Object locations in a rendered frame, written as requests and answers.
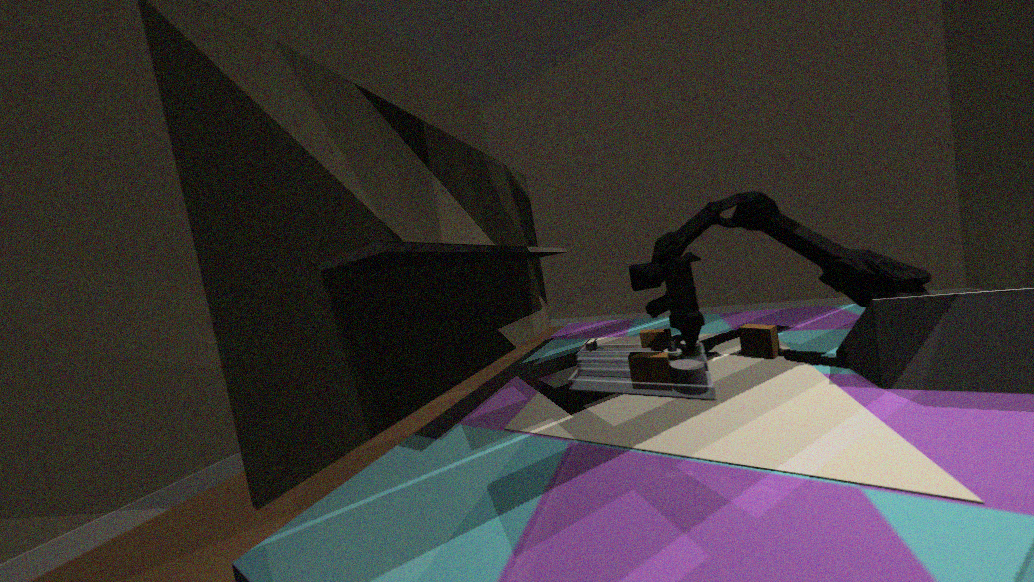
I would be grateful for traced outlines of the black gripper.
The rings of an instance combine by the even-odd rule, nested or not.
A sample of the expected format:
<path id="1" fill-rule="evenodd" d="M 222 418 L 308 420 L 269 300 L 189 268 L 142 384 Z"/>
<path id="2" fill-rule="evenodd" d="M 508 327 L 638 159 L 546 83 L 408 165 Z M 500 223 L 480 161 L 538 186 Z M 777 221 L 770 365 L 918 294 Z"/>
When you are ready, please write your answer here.
<path id="1" fill-rule="evenodd" d="M 698 311 L 694 283 L 666 285 L 666 292 L 671 295 L 676 308 L 676 312 L 670 312 L 670 328 L 681 332 L 687 349 L 693 351 L 701 326 L 704 325 L 703 315 Z"/>

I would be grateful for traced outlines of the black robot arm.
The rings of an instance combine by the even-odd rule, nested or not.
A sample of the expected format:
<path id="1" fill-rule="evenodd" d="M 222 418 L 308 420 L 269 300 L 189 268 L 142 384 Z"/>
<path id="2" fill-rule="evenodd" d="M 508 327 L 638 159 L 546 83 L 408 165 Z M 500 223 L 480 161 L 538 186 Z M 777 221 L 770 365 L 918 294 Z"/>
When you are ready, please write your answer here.
<path id="1" fill-rule="evenodd" d="M 732 218 L 720 217 L 732 207 Z M 861 307 L 872 299 L 930 295 L 922 286 L 930 273 L 870 250 L 846 249 L 820 234 L 780 214 L 776 202 L 759 192 L 741 193 L 708 203 L 675 232 L 658 238 L 652 261 L 630 265 L 633 290 L 646 290 L 693 282 L 690 262 L 700 257 L 685 248 L 712 225 L 762 231 L 796 253 L 822 268 L 819 278 L 837 293 L 842 292 Z"/>

